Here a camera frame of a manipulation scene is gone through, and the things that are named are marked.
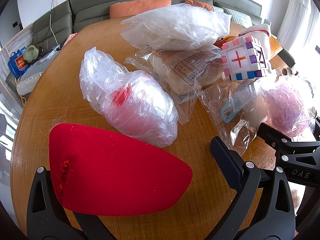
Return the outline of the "pink shredded paper bag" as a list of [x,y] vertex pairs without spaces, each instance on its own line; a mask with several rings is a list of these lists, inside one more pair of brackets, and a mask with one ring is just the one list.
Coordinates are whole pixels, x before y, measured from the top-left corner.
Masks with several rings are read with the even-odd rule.
[[317,111],[312,87],[295,75],[261,82],[261,94],[268,110],[268,123],[292,141],[314,141]]

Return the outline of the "clear bag with blue item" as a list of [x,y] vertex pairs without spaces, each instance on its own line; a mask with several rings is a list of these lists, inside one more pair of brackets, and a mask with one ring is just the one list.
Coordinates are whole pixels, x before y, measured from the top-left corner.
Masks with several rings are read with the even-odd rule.
[[213,122],[218,136],[240,155],[268,120],[268,110],[259,79],[223,81],[196,87],[196,94]]

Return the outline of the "red plastic piece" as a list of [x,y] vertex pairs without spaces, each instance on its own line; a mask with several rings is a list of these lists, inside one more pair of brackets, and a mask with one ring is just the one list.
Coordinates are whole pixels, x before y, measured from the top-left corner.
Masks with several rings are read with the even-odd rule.
[[97,216],[138,216],[169,209],[193,177],[188,164],[160,148],[70,123],[52,128],[49,165],[60,204]]

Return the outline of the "colourful foam letter cube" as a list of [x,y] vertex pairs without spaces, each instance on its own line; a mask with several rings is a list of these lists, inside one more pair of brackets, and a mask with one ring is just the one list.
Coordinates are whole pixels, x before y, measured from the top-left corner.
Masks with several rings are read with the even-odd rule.
[[267,61],[264,49],[253,36],[240,36],[224,43],[221,60],[225,76],[231,81],[256,79],[271,74],[271,64]]

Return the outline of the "bread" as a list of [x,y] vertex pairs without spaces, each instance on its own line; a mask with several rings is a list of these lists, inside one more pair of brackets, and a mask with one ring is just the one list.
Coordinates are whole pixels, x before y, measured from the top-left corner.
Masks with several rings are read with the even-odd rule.
[[124,61],[152,75],[171,96],[179,123],[190,120],[197,101],[195,92],[221,81],[221,49],[216,46],[197,50],[164,50],[147,46]]

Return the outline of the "plastic bag with red item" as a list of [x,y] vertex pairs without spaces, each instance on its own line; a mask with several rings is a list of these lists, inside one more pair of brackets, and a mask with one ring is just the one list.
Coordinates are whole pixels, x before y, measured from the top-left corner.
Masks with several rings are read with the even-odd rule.
[[176,140],[174,101],[148,73],[130,72],[93,47],[84,53],[79,81],[84,99],[120,133],[159,148]]

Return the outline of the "grey striped cushion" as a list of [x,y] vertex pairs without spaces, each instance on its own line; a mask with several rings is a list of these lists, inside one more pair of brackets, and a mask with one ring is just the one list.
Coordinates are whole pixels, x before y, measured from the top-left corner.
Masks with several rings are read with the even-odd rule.
[[232,16],[231,22],[234,22],[238,25],[242,25],[245,28],[249,28],[253,25],[250,16],[248,16],[242,12],[239,12],[239,11],[236,11],[233,9],[228,9],[228,8],[220,8],[220,7],[216,7],[216,6],[213,6],[213,11],[214,12],[224,12],[226,14],[231,15]]

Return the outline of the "grey quilted sofa cover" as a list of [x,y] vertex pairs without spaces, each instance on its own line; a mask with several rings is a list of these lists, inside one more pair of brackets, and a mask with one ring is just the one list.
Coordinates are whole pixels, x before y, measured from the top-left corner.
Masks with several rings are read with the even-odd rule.
[[26,70],[17,81],[18,94],[25,96],[33,91],[38,80],[59,52],[59,50],[50,52],[48,56],[35,62]]

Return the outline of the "large crumpled clear bag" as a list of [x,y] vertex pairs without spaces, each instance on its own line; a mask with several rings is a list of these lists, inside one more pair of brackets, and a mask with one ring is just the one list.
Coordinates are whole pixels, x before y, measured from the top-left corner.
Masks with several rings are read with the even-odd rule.
[[125,19],[120,33],[131,46],[165,50],[196,50],[212,46],[230,32],[232,16],[185,3],[170,5]]

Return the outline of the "blue shopping bag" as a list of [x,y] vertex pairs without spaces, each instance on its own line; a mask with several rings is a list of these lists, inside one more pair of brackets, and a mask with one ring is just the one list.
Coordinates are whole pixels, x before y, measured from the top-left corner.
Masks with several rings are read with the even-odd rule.
[[22,76],[29,67],[23,59],[23,53],[25,52],[26,47],[19,49],[16,52],[12,52],[9,57],[8,66],[15,78]]

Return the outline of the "small orange cushion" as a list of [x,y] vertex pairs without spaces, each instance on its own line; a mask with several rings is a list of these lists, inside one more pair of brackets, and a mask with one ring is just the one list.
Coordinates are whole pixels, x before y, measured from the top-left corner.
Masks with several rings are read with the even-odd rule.
[[208,3],[194,1],[194,0],[185,0],[184,2],[185,2],[185,4],[188,4],[188,5],[191,5],[194,7],[200,7],[200,8],[206,9],[208,11],[213,11],[213,6]]

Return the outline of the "green hat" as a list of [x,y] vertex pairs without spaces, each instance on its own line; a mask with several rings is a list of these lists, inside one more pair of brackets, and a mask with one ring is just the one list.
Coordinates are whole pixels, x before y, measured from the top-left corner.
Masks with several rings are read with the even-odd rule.
[[39,44],[30,44],[23,52],[23,59],[27,64],[35,63],[43,53],[43,49]]

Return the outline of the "green leather sofa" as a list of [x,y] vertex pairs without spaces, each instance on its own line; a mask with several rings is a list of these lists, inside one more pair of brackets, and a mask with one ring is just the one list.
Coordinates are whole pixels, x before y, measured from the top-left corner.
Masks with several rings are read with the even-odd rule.
[[[59,0],[51,8],[52,0],[17,0],[22,25],[31,25],[25,46],[35,42],[46,50],[64,43],[72,32],[87,25],[108,20],[110,6],[114,3],[135,0]],[[185,0],[171,0],[172,4]],[[194,0],[220,8],[233,9],[250,16],[253,25],[271,21],[271,31],[277,34],[289,0]]]

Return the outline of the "large orange cushion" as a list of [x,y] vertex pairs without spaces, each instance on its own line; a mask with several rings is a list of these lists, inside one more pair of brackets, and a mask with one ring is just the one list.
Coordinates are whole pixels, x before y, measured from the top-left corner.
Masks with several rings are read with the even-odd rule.
[[110,6],[110,19],[133,16],[171,5],[171,0],[136,0]]

